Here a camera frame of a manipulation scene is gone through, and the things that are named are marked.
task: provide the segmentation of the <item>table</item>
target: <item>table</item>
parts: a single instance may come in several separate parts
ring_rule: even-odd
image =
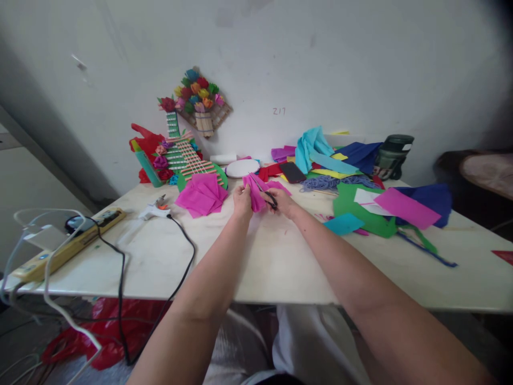
[[[241,184],[229,180],[229,192]],[[333,214],[335,197],[318,192],[299,192],[300,185],[280,179],[292,197],[312,214]],[[389,181],[387,187],[406,186]],[[147,203],[162,194],[169,198],[173,217],[197,245],[195,266],[213,244],[233,213],[231,195],[221,213],[192,219],[171,202],[176,186],[153,188],[139,184],[110,207],[129,212],[127,218],[105,234],[116,240],[127,230]],[[513,250],[513,244],[453,211],[445,229],[430,227],[425,236],[441,256],[457,262],[448,268],[398,236],[384,239],[371,234],[344,236],[372,263],[422,306],[432,310],[513,312],[513,266],[491,250]],[[128,245],[125,296],[167,299],[182,277],[192,247],[176,224],[153,218],[146,222]],[[246,255],[235,301],[242,303],[338,304],[307,243],[294,223],[283,216],[256,213],[247,235]],[[100,240],[56,271],[50,292],[56,295],[117,297],[121,256]],[[17,283],[10,278],[8,286]],[[42,286],[26,285],[20,292],[42,293]]]

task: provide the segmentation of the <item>charger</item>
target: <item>charger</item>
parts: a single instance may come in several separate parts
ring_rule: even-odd
[[[59,247],[68,236],[52,225],[41,227],[36,234],[28,234],[23,239],[40,249],[53,251]]]

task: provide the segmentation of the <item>black phone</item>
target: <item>black phone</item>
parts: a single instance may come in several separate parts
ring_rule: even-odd
[[[306,180],[306,176],[294,162],[280,164],[279,168],[282,170],[283,175],[285,175],[289,183],[298,183]]]

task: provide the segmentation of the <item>white pants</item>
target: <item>white pants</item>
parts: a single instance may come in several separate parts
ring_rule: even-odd
[[[232,305],[203,384],[254,385],[278,373],[305,385],[370,384],[351,330],[334,306],[278,306],[276,313],[279,330],[271,356],[251,311]]]

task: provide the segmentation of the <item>power strip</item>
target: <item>power strip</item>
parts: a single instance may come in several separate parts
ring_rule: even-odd
[[[115,207],[105,211],[101,215],[92,217],[98,222],[100,227],[100,234],[104,234],[111,227],[119,223],[127,214],[122,209]],[[89,246],[98,238],[98,229],[96,226],[85,230],[82,234],[78,235],[65,245],[52,259],[51,271],[53,273],[59,269],[63,264],[68,262],[71,258],[77,255],[84,248]],[[12,275],[19,278],[22,282],[41,282],[44,279],[44,270],[46,268],[46,261],[50,256],[50,251],[44,250],[36,255],[34,258],[24,263],[12,272]]]

